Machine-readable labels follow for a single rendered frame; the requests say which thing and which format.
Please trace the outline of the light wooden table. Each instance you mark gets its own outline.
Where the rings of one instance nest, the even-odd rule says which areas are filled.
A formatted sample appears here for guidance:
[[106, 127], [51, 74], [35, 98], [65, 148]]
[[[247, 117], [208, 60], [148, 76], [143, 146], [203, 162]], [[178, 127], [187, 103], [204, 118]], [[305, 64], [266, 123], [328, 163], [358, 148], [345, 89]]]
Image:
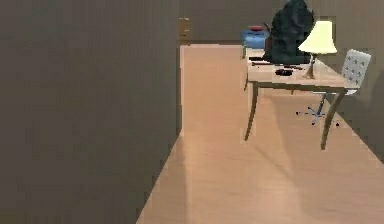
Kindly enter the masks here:
[[322, 132], [321, 149], [325, 150], [331, 122], [334, 118], [338, 105], [346, 96], [348, 90], [357, 90], [359, 86], [348, 81], [342, 75], [335, 72], [333, 69], [318, 59], [315, 60], [313, 68], [313, 79], [305, 78], [305, 73], [309, 70], [308, 64], [301, 64], [302, 70], [294, 71], [291, 76], [278, 76], [275, 74], [275, 71], [280, 69], [280, 66], [266, 63], [252, 66], [248, 61], [249, 57], [261, 55], [261, 50], [247, 49], [245, 56], [248, 77], [247, 82], [252, 85], [252, 100], [244, 140], [248, 140], [252, 129], [257, 107], [258, 90], [260, 88], [316, 91], [327, 93], [335, 92], [337, 96], [331, 103], [331, 106], [326, 113]]

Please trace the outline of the dark green house plant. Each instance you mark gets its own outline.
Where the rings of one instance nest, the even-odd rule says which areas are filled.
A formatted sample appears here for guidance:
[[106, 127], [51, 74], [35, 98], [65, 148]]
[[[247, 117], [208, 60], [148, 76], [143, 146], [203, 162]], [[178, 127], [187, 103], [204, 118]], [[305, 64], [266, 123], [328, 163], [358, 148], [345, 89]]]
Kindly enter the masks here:
[[314, 13], [305, 0], [288, 0], [272, 20], [263, 59], [273, 64], [299, 65], [310, 62], [299, 46], [314, 27]]

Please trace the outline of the blue bed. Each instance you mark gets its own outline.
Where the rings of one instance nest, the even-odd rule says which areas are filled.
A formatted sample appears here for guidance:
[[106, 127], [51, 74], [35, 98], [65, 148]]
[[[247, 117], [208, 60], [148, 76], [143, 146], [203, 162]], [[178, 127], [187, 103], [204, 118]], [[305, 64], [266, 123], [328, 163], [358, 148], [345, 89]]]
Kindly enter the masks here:
[[264, 49], [268, 37], [269, 32], [265, 30], [244, 30], [241, 34], [241, 41], [246, 48]]

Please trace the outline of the white office chair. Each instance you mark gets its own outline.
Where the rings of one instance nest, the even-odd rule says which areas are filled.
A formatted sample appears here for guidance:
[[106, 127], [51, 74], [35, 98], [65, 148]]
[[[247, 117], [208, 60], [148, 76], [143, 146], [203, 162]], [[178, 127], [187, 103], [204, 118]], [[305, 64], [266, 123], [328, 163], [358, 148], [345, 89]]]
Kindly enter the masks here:
[[[350, 83], [355, 84], [358, 87], [361, 87], [370, 61], [371, 61], [370, 54], [357, 51], [354, 49], [350, 49], [346, 53], [345, 61], [341, 70], [341, 75]], [[319, 118], [325, 116], [325, 113], [323, 112], [323, 107], [324, 107], [325, 99], [329, 95], [329, 93], [313, 91], [313, 94], [320, 95], [321, 101], [317, 108], [312, 108], [311, 106], [308, 106], [307, 107], [308, 111], [306, 112], [306, 115], [313, 116], [313, 120], [311, 121], [311, 124], [315, 125]]]

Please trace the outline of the yellow shade table lamp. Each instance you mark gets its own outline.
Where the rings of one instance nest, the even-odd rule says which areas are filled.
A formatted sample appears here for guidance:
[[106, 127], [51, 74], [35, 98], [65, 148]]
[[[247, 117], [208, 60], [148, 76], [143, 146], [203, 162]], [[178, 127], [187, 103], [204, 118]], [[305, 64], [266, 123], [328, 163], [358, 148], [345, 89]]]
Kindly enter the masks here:
[[333, 23], [331, 21], [316, 21], [308, 37], [298, 47], [300, 51], [311, 55], [310, 66], [304, 75], [305, 78], [314, 79], [314, 64], [319, 54], [335, 54], [337, 52], [332, 31]]

